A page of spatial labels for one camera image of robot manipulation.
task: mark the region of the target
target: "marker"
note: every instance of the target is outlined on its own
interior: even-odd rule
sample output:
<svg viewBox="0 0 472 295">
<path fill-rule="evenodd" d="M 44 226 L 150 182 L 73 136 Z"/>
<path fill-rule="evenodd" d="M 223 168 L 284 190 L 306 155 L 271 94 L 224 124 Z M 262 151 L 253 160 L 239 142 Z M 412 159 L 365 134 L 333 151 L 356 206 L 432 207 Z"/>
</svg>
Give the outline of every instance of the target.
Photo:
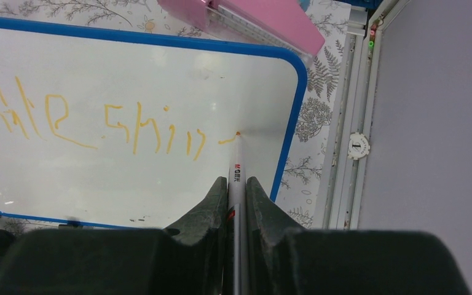
<svg viewBox="0 0 472 295">
<path fill-rule="evenodd" d="M 223 270 L 223 295 L 250 294 L 245 203 L 247 178 L 242 146 L 241 134 L 236 132 L 229 167 L 229 214 L 227 216 L 227 255 Z"/>
</svg>

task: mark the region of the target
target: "white board surface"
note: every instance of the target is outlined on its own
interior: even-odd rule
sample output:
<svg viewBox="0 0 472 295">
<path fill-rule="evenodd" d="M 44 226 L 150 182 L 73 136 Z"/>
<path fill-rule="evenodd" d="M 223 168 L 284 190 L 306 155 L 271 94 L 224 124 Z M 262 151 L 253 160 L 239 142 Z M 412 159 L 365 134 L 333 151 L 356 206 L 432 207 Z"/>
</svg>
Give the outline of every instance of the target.
<svg viewBox="0 0 472 295">
<path fill-rule="evenodd" d="M 291 62 L 15 29 L 0 28 L 0 213 L 165 227 L 227 176 L 236 131 L 272 191 L 305 87 Z"/>
</svg>

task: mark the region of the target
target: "purple-gray wall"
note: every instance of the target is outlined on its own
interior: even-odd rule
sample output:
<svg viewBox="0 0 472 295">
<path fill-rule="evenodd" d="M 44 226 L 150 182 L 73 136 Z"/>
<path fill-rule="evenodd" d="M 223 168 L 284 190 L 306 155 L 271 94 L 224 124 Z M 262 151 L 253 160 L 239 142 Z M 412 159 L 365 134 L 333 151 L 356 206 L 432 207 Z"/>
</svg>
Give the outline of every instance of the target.
<svg viewBox="0 0 472 295">
<path fill-rule="evenodd" d="M 472 290 L 472 0 L 413 0 L 383 39 L 360 229 L 425 230 Z"/>
</svg>

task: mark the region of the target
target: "white round dial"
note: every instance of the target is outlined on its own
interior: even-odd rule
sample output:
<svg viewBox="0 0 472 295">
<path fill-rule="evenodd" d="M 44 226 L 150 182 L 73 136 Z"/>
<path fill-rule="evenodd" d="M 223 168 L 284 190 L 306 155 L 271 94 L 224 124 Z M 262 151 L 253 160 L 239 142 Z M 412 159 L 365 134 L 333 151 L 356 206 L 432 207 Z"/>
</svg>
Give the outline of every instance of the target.
<svg viewBox="0 0 472 295">
<path fill-rule="evenodd" d="M 348 157 L 353 160 L 360 158 L 370 153 L 370 144 L 364 134 L 352 133 L 350 135 L 350 142 L 348 142 Z"/>
</svg>

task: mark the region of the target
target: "pink object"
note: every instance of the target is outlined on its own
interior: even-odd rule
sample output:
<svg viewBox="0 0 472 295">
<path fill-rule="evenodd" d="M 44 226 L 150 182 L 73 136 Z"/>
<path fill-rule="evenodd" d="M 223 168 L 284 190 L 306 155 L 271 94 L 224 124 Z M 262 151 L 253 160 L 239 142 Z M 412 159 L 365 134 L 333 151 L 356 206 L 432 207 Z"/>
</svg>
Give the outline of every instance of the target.
<svg viewBox="0 0 472 295">
<path fill-rule="evenodd" d="M 229 9 L 265 32 L 315 57 L 325 43 L 323 36 L 294 0 L 158 0 L 171 15 L 206 31 L 208 7 Z"/>
</svg>

